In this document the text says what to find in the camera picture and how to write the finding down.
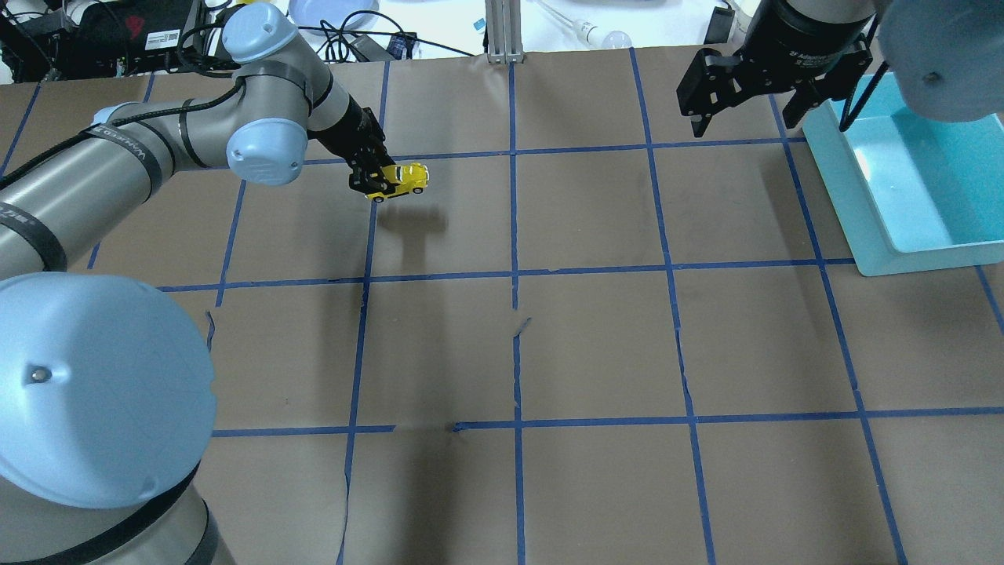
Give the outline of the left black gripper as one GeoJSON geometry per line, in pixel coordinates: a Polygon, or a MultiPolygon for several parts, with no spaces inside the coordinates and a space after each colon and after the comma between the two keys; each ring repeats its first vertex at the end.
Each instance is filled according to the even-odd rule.
{"type": "Polygon", "coordinates": [[[383,168],[390,164],[386,135],[372,108],[359,107],[349,99],[347,110],[336,124],[322,131],[322,146],[329,153],[347,162],[349,188],[388,189],[390,180],[383,168]]]}

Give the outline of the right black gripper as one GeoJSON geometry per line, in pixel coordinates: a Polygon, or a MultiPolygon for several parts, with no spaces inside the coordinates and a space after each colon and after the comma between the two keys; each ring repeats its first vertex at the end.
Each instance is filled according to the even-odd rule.
{"type": "Polygon", "coordinates": [[[734,53],[703,47],[677,88],[693,135],[703,138],[718,111],[751,97],[792,93],[781,112],[795,129],[825,100],[845,100],[874,57],[864,29],[871,1],[762,1],[734,53]]]}

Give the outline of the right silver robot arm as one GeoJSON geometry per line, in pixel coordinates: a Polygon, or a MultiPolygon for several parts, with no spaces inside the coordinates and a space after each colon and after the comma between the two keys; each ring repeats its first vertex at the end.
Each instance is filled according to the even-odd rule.
{"type": "Polygon", "coordinates": [[[731,55],[700,48],[675,94],[700,138],[714,115],[789,93],[782,118],[843,103],[840,129],[892,74],[919,117],[972,122],[1002,111],[1000,1],[762,1],[731,55]]]}

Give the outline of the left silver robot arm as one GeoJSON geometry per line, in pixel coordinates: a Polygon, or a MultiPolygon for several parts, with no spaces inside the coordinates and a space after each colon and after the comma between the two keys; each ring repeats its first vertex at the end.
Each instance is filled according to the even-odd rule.
{"type": "Polygon", "coordinates": [[[224,19],[226,89],[126,101],[2,178],[2,562],[231,564],[196,479],[216,428],[206,326],[142,275],[83,261],[179,176],[286,186],[319,144],[374,201],[386,133],[290,16],[224,19]]]}

